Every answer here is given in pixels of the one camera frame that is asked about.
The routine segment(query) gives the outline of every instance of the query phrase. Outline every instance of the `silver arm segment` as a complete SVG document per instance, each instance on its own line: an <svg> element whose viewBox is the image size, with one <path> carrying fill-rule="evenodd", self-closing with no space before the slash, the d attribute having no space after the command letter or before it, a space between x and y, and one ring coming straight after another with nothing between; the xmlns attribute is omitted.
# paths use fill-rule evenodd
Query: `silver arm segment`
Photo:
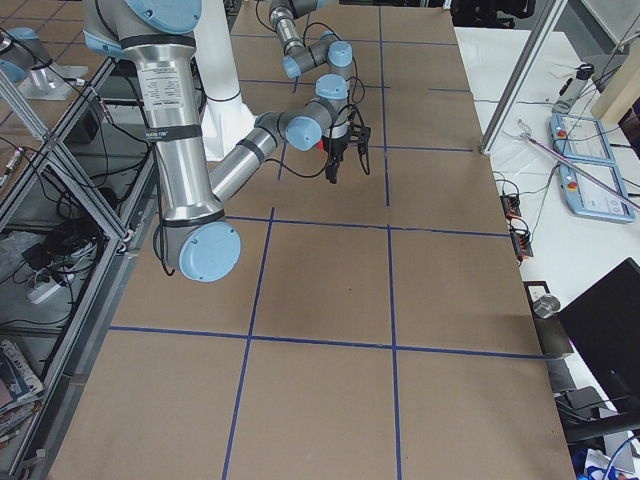
<svg viewBox="0 0 640 480"><path fill-rule="evenodd" d="M295 15L315 9L317 1L298 0ZM208 282L229 273L240 255L237 232L222 221L224 204L278 145L308 150L323 134L346 132L351 47L330 34L306 48L295 40L295 25L287 30L293 14L285 18L291 23L279 29L282 38L293 39L289 51L301 62L313 55L310 68L328 59L333 73L318 80L317 97L303 109L260 116L209 177L190 70L201 4L182 0L180 8L169 7L158 0L85 0L85 38L93 50L135 63L166 204L159 229L166 248L159 256L187 278Z"/></svg>
<svg viewBox="0 0 640 480"><path fill-rule="evenodd" d="M330 72L345 80L353 77L351 45L327 31L310 46L305 46L294 22L325 6L325 0L272 0L269 21L282 44L282 65L289 78L299 77L325 63Z"/></svg>

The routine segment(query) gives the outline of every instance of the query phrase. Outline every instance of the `wire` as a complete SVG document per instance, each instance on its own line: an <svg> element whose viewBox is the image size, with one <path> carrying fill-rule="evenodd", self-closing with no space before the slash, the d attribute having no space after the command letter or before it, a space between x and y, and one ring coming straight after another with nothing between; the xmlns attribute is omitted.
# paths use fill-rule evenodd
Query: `wire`
<svg viewBox="0 0 640 480"><path fill-rule="evenodd" d="M305 27L304 31L302 32L302 44L303 44L305 47L307 46L307 32L309 32L309 29L310 29L311 27L315 27L316 25L319 25L319 26L321 26L321 27L326 28L327 30L329 30L329 31L331 32L331 34L332 34L332 35L335 35L335 37L336 37L338 40L342 40L342 39L340 38L340 36L336 33L336 31L335 31L333 28L331 28L329 25L327 25L326 23L324 23L324 22L311 22L309 25L307 25L307 26Z"/></svg>
<svg viewBox="0 0 640 480"><path fill-rule="evenodd" d="M31 50L29 48L28 45L25 45L24 42L20 41L19 39L15 38L14 36L12 36L7 30L5 30L4 28L0 27L0 31L3 32L4 34L6 34L9 38L11 38L12 41L14 41L15 43L17 43L18 45L20 45L22 48L24 48L33 58L35 61L40 62L41 64L46 64L46 62L44 62L42 59L40 59L34 52L33 50ZM98 124L98 130L100 133L100 141L102 143L102 149L104 151L104 160L105 160L105 170L109 171L109 154L107 153L107 145L106 142L104 140L104 132L102 130L102 123L100 122L100 115L98 114L98 112L96 111L95 107L93 106L93 104L91 103L91 100L89 100L89 98L87 96L85 96L84 92L80 89L78 89L73 83L71 83L70 79L64 77L63 75L61 75L60 73L58 73L53 67L51 67L51 65L48 65L46 67L48 70L50 70L51 72L53 72L56 76L58 76L62 81L64 81L67 85L69 85L73 90L75 90L75 92L80 96L80 98L82 98L82 100L87 104L87 106L89 107L89 109L92 111L93 115L95 116L96 119L96 123ZM93 86L91 85L91 82L86 81L85 82L86 85L88 87L90 87L91 89L93 89L93 92L96 95L96 98L100 99L100 97L98 96L98 93L96 92L96 90L93 88ZM104 181L100 184L100 185L86 185L83 184L82 182L79 182L73 175L71 175L70 173L65 173L65 175L67 175L69 178L71 178L73 181L75 181L76 183L78 183L80 186L83 187L87 187L87 188L100 188L102 186L104 186L104 184L106 183L106 178L104 179Z"/></svg>
<svg viewBox="0 0 640 480"><path fill-rule="evenodd" d="M160 162L158 161L158 154L156 152L155 145L152 146L151 153L153 155L153 163L155 164L155 167L156 167L156 195L157 195L157 201L158 201L158 217L159 217L158 226L156 227L156 231L153 234L153 249L156 253L156 256L160 259L160 263L162 264L162 270L164 270L164 273L168 277L171 277L174 273L176 273L176 270L175 269L169 270L169 268L167 268L167 263L166 263L166 254L167 254L166 246L165 246L166 232L165 232L164 214L163 214L163 208L162 208L162 187L160 185ZM159 252L156 248L156 240L158 237L160 238Z"/></svg>
<svg viewBox="0 0 640 480"><path fill-rule="evenodd" d="M616 45L615 49L613 50L613 53L611 54L611 56L609 57L609 60L607 61L607 63L605 64L604 68L602 69L602 75L600 76L600 78L604 77L606 72L607 72L607 68L609 67L609 65L611 64L611 62L613 61L614 57L617 55L617 51L620 48L620 46L622 45L622 43L624 42L626 36L629 34L629 32L631 31L631 29L633 28L633 26L636 24L636 22L640 19L640 12L638 13L638 15L636 16L636 18L633 20L633 22L631 22L631 25L629 25L629 28L627 28L626 32L624 32L624 34L622 35L622 37L620 38L620 41L618 42L618 44ZM571 129L569 130L569 132L567 133L566 138L571 138L571 133L573 132L573 129L576 128L576 126L578 125L578 122L583 118L584 113L587 111L587 107L589 106L589 103L591 103L591 100L593 100L593 97L595 96L597 92L597 89L593 91L593 93L591 94L591 98L585 102L584 107L582 108L582 111L580 112L580 115L578 116L578 121L576 121L573 126L571 127ZM562 148L562 154L564 155L564 150L567 147L569 142L565 142L563 144L563 148Z"/></svg>
<svg viewBox="0 0 640 480"><path fill-rule="evenodd" d="M615 463L615 461L618 458L618 456L620 455L620 453L622 453L622 450L624 450L624 447L626 447L628 443L631 443L631 441L635 440L636 438L640 438L640 435L632 435L631 437L627 438L624 442L622 442L620 444L620 446L616 449L616 451L613 453L613 455L611 455L611 460L609 460L609 464L607 465L607 469L605 470L604 475L602 476L603 480L607 480L607 478L609 477L609 473L611 473L611 469L613 468L613 464Z"/></svg>
<svg viewBox="0 0 640 480"><path fill-rule="evenodd" d="M268 26L266 23L264 23L262 21L262 19L260 18L260 14L258 13L258 5L260 4L260 2L262 2L264 0L256 0L256 19L258 20L258 22L260 23L260 25L262 25L264 28L266 28L267 30L269 30L270 32L274 32L275 33L275 29Z"/></svg>
<svg viewBox="0 0 640 480"><path fill-rule="evenodd" d="M0 280L0 285L2 285L3 283L8 282L9 280L11 280L13 278L13 276L18 273L20 270L22 270L22 268L27 264L26 260L23 260L20 265L18 265L18 268L16 268L11 275L9 275L8 277L6 277L4 280Z"/></svg>
<svg viewBox="0 0 640 480"><path fill-rule="evenodd" d="M627 182L629 185L633 185L634 187L638 187L640 188L640 184L637 184L635 182L632 182L631 180L627 180L626 178L622 179L623 181Z"/></svg>
<svg viewBox="0 0 640 480"><path fill-rule="evenodd" d="M540 217L542 217L542 209L544 208L544 203L547 200L547 195L549 194L549 187L551 186L551 179L555 175L556 170L560 167L559 163L556 163L555 167L551 169L551 173L549 173L549 178L547 180L547 184L544 187L544 196L542 197L542 203L540 204L540 210L538 210L538 216L536 217L536 223L531 230L530 240L533 243L533 235L536 233L536 229L538 228L538 224L540 223Z"/></svg>
<svg viewBox="0 0 640 480"><path fill-rule="evenodd" d="M573 410L575 412L577 410L583 410L585 408L595 407L596 405L600 405L600 404L603 404L605 402L615 402L617 400L624 400L625 398L629 398L629 397L630 397L630 395L622 395L620 397L607 398L607 399L604 399L604 400L598 400L597 402L587 403L586 405L582 405L580 407L573 407L573 406L568 405L568 404L566 404L564 402L561 402L561 401L558 400L559 397L556 397L556 402L559 403L560 405L564 405L565 407L570 408L571 410Z"/></svg>
<svg viewBox="0 0 640 480"><path fill-rule="evenodd" d="M327 168L327 165L323 165L322 169L320 169L318 172L316 173L312 173L310 175L304 174L304 173L299 173L296 172L293 168L288 167L287 165L285 165L284 160L276 160L275 158L267 158L264 163L270 163L270 162L275 162L278 163L282 166L282 168L284 168L287 172L295 175L296 177L299 178L316 178L319 177L320 175L322 175L322 172L324 172L325 168Z"/></svg>

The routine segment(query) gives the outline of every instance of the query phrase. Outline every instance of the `blue tape line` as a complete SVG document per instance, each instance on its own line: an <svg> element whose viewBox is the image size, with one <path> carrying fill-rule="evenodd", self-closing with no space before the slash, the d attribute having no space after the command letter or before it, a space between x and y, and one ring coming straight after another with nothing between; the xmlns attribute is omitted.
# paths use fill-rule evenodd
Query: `blue tape line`
<svg viewBox="0 0 640 480"><path fill-rule="evenodd" d="M436 152L468 152L473 153L472 148L452 148L452 147L414 147L405 145L369 145L369 148L384 148L386 150L426 150Z"/></svg>
<svg viewBox="0 0 640 480"><path fill-rule="evenodd" d="M251 34L251 33L232 33L231 37L240 37L240 38L273 38L272 35L263 35L263 34ZM307 40L318 40L320 37L307 37ZM364 40L357 38L343 38L345 42L361 42L361 43L383 43L383 44L408 44L408 45L431 45L434 47L457 47L457 43L449 43L449 42L411 42L411 41L400 41L400 40Z"/></svg>
<svg viewBox="0 0 640 480"><path fill-rule="evenodd" d="M331 347L372 348L377 350L392 350L391 345L380 343L347 342L341 340L316 340L313 338L271 337L268 335L254 335L253 340L264 342L298 343L303 345L326 345Z"/></svg>
<svg viewBox="0 0 640 480"><path fill-rule="evenodd" d="M401 226L383 226L383 225L368 225L364 223L339 223L339 222L314 222L311 220L287 220L287 219L273 219L258 217L243 217L228 215L229 220L245 220L253 222L272 222L282 223L286 225L312 225L317 227L344 227L344 228L372 228L376 230L404 231L404 232L429 232L429 233L442 233L447 235L474 235L480 237L500 237L509 238L508 233L495 233L495 232L475 232L471 230L447 230L442 228L428 228L428 227L401 227Z"/></svg>
<svg viewBox="0 0 640 480"><path fill-rule="evenodd" d="M387 105L385 98L385 83L384 83L384 54L382 53L382 9L378 7L378 39L380 47L380 85L381 90L381 102L382 102L382 144L384 145L384 195L385 205L391 206L391 187L389 181L389 159L387 157Z"/></svg>
<svg viewBox="0 0 640 480"><path fill-rule="evenodd" d="M199 330L178 330L171 328L154 328L154 327L133 327L133 326L118 326L112 325L109 330L123 331L123 332L139 332L139 333L160 333L165 335L186 335L194 337L213 337L213 338L231 338L238 340L248 340L248 335L241 333L223 333L223 332L207 332ZM326 345L333 347L354 347L354 348L370 348L375 350L397 350L403 352L418 352L418 353L443 353L451 355L471 355L474 357L503 357L503 358L515 358L523 360L546 360L543 355L532 355L524 353L505 353L505 352L490 352L482 350L463 350L452 348L435 348L435 347L414 347L410 345L385 345L381 343L366 343L366 342L348 342L340 340L316 340L309 338L293 338L293 337L273 337L268 335L252 335L251 340L265 341L265 342L282 342L282 343L298 343L305 345Z"/></svg>
<svg viewBox="0 0 640 480"><path fill-rule="evenodd" d="M467 88L427 88L434 92L459 92L459 93L471 93L471 90Z"/></svg>
<svg viewBox="0 0 640 480"><path fill-rule="evenodd" d="M42 18L32 18L32 17L2 17L2 18L5 18L6 20L9 20L9 18L11 18L11 20L28 20L30 22L42 22L42 21L48 22L49 20L53 20L54 22L77 22L77 23L80 23L80 24L84 23L84 20L75 20L73 18L53 18L53 17L56 16L56 13L58 13L62 7L60 7L58 10L56 10L56 12L51 17L49 17L48 19L44 19L44 20Z"/></svg>
<svg viewBox="0 0 640 480"><path fill-rule="evenodd" d="M229 474L229 463L231 461L231 451L233 449L233 440L236 433L236 425L238 423L238 413L240 411L240 401L242 399L242 390L244 387L244 378L247 373L247 364L249 363L249 351L251 350L251 336L253 335L253 327L256 321L256 312L258 310L258 302L260 301L260 290L262 288L262 280L264 278L264 267L267 263L267 253L269 251L269 240L271 239L271 228L273 226L273 216L275 208L271 208L269 217L269 226L264 241L264 250L262 252L262 262L260 263L260 273L258 274L258 285L256 286L256 295L253 300L253 309L251 311L251 323L249 324L249 333L247 335L247 344L244 349L244 357L242 359L242 369L240 370L240 380L238 382L238 391L236 392L236 403L233 407L233 416L231 417L231 428L229 430L229 440L227 442L227 451L224 457L224 466L222 469L222 480L226 480Z"/></svg>
<svg viewBox="0 0 640 480"><path fill-rule="evenodd" d="M396 307L395 307L395 289L393 285L393 245L391 226L387 225L387 258L389 261L389 305L391 317L391 359L393 362L393 407L396 429L396 473L397 479L402 480L402 439L400 425L400 394L398 388L398 352L397 352L397 335L396 335Z"/></svg>
<svg viewBox="0 0 640 480"><path fill-rule="evenodd" d="M117 332L139 332L139 333L162 333L166 335L187 335L192 337L216 337L216 338L236 338L244 340L246 335L240 333L206 332L201 330L180 330L175 328L154 328L154 327L130 327L111 325L109 330Z"/></svg>
<svg viewBox="0 0 640 480"><path fill-rule="evenodd" d="M423 352L423 353L446 353L449 355L470 355L473 357L499 357L514 358L520 360L546 360L544 355L534 355L527 353L506 353L490 352L482 350L463 350L456 348L433 348L433 347L411 347L408 345L398 345L396 350L401 352Z"/></svg>

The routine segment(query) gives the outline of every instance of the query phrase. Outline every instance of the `metal rod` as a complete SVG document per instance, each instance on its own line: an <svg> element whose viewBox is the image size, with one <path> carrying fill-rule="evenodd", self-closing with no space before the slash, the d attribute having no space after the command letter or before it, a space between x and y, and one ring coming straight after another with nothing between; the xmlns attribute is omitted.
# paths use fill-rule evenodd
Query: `metal rod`
<svg viewBox="0 0 640 480"><path fill-rule="evenodd" d="M502 92L502 97L496 108L496 111L489 121L487 131L482 137L482 143L480 144L480 151L484 154L491 152L498 134L502 130L511 109L516 103L518 94L524 84L527 75L531 71L531 68L535 64L535 61L544 46L544 41L547 36L553 31L562 11L568 0L552 0L545 5L544 10L540 16L540 20L534 27L533 31L529 35L529 39L522 49L520 58L516 63L511 78Z"/></svg>
<svg viewBox="0 0 640 480"><path fill-rule="evenodd" d="M640 428L640 412L628 412L566 427L564 436L567 442L580 442L638 428Z"/></svg>
<svg viewBox="0 0 640 480"><path fill-rule="evenodd" d="M529 141L529 142L531 142L533 145L535 145L536 147L544 150L548 154L553 155L556 158L556 160L558 160L558 162L560 162L563 165L571 168L572 170L575 170L580 175L582 175L583 177L587 178L589 181L595 183L596 185L598 185L603 190L606 190L607 192L609 192L611 195L616 197L618 200L624 202L625 204L629 205L632 208L635 208L636 210L638 210L640 212L640 205L638 205L637 203L629 200L624 195L616 192L615 190L610 188L606 183L603 183L602 181L598 180L596 177L591 175L589 172L583 170L580 167L577 167L575 163L571 162L566 157L560 155L555 150L552 150L551 148L547 147L546 145L543 145L542 143L538 142L536 139L531 138L529 135L522 135L522 138L527 140L527 141Z"/></svg>

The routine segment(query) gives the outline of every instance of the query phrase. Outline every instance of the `cardboard surface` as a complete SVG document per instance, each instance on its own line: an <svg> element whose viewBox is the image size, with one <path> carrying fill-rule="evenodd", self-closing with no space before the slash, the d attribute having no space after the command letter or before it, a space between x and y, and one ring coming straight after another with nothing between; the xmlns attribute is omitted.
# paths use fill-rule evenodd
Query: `cardboard surface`
<svg viewBox="0 0 640 480"><path fill-rule="evenodd" d="M273 225L258 335L389 344L384 230Z"/></svg>
<svg viewBox="0 0 640 480"><path fill-rule="evenodd" d="M244 342L110 332L49 480L217 478Z"/></svg>
<svg viewBox="0 0 640 480"><path fill-rule="evenodd" d="M233 225L242 238L242 256L215 289L211 284L187 280L179 273L167 277L149 235L113 325L246 333L267 226L243 221L234 221Z"/></svg>
<svg viewBox="0 0 640 480"><path fill-rule="evenodd" d="M258 7L266 19L264 2ZM244 4L233 37L243 99L254 113L301 108L313 97L316 77L285 77L279 43L258 25L254 8ZM236 269L214 284L166 278L147 244L114 320L120 329L142 332L111 332L110 344L115 333L129 344L144 337L136 348L151 363L159 353L147 344L158 336L180 338L185 348L192 338L203 348L211 342L216 357L203 368L213 369L211 378L223 375L210 385L224 398L221 410L204 422L192 412L181 417L197 424L194 437L209 448L211 468L202 478L572 478L490 166L473 153L480 130L472 97L427 90L446 86L448 76L422 65L429 58L435 63L435 50L413 48L416 41L454 44L449 14L330 7L298 20L298 27L314 20L355 39L365 83L373 83L361 104L373 129L371 175L362 173L353 147L338 185L322 174L300 179L278 164L320 172L322 151L277 150L275 161L225 208L244 242ZM403 50L402 42L410 48ZM451 51L442 64L452 67L455 86L466 88ZM386 52L393 57L388 63ZM403 58L410 60L405 68ZM385 78L388 84L387 68L397 74ZM181 330L183 336L175 335ZM218 349L227 342L227 350ZM115 352L110 344L107 352ZM174 350L166 340L162 346L161 355ZM191 355L206 354L196 348ZM101 355L87 391L126 368ZM171 372L163 363L148 368ZM146 386L156 383L164 391L166 375L150 375ZM237 420L231 431L230 395ZM139 400L132 395L129 402ZM81 400L54 473L93 478L95 465L106 463L117 465L112 478L164 478L119 450L103 449L82 469L69 466L83 429L95 427L100 438L112 433L84 412L116 407L128 408L107 397ZM132 415L142 410L131 408ZM142 422L131 417L123 428L140 439L143 458L162 465L156 426L148 427L145 443L150 417L140 415ZM218 437L224 434L226 449ZM464 445L461 438L472 440ZM174 478L200 478L202 464L184 466L182 448L176 463L183 470ZM198 445L186 457L201 450Z"/></svg>
<svg viewBox="0 0 640 480"><path fill-rule="evenodd" d="M399 352L398 376L403 478L575 478L544 363Z"/></svg>
<svg viewBox="0 0 640 480"><path fill-rule="evenodd" d="M540 354L511 240L393 232L400 345Z"/></svg>
<svg viewBox="0 0 640 480"><path fill-rule="evenodd" d="M392 225L507 232L487 157L437 150L390 150L387 157Z"/></svg>
<svg viewBox="0 0 640 480"><path fill-rule="evenodd" d="M229 478L395 478L391 355L256 343Z"/></svg>

